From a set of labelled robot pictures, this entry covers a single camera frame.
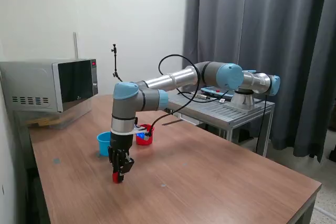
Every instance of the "gray curtain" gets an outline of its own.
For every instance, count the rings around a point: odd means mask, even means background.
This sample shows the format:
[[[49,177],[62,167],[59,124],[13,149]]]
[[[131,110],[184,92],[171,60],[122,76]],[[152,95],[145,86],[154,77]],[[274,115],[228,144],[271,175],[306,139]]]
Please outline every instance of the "gray curtain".
[[[187,0],[184,55],[281,77],[271,140],[321,160],[336,84],[335,0]]]

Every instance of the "table leg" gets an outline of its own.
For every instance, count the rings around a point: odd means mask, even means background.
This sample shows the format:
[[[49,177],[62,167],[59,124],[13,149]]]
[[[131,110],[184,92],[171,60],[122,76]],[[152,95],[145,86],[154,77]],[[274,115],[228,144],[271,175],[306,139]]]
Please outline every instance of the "table leg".
[[[219,129],[219,134],[220,137],[225,138],[225,130]]]
[[[232,142],[234,144],[239,143],[239,133],[240,133],[240,128],[235,128],[234,130],[232,130]]]
[[[261,127],[260,131],[260,138],[259,138],[259,143],[257,144],[257,151],[259,155],[265,157],[266,152],[267,152],[267,146],[268,146],[268,140],[269,140],[269,133],[271,130],[271,125],[272,125],[272,118],[273,118],[273,111],[271,111],[268,114],[265,114],[264,120],[263,120],[263,125]]]
[[[313,210],[314,210],[314,205],[315,205],[315,200],[308,207],[308,209],[306,210],[306,212],[303,213],[303,215],[300,217],[300,219],[298,219],[298,221],[296,222],[296,224],[309,224],[310,223],[311,215],[312,215]]]
[[[232,142],[232,135],[233,135],[233,129],[226,131],[225,139],[228,140],[229,142]]]

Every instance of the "robotic arm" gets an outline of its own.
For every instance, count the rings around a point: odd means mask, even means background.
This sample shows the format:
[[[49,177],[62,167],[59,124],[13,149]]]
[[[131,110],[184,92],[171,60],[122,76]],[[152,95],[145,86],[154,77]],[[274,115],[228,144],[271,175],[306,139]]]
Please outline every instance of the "robotic arm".
[[[166,91],[196,84],[198,74],[201,83],[226,90],[239,90],[275,95],[280,86],[280,78],[265,73],[243,71],[239,65],[220,62],[200,62],[195,67],[188,66],[178,72],[169,73],[147,81],[120,82],[114,86],[111,140],[109,160],[113,166],[113,181],[123,181],[134,160],[129,156],[133,134],[139,133],[134,128],[139,111],[155,111],[165,109],[168,105]]]

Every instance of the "small cup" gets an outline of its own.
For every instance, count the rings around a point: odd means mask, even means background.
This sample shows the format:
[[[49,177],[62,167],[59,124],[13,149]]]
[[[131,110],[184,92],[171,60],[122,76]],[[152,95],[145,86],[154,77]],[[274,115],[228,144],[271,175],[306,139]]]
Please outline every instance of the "small cup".
[[[99,154],[101,156],[109,156],[108,147],[110,146],[111,132],[103,132],[97,136],[99,143]]]

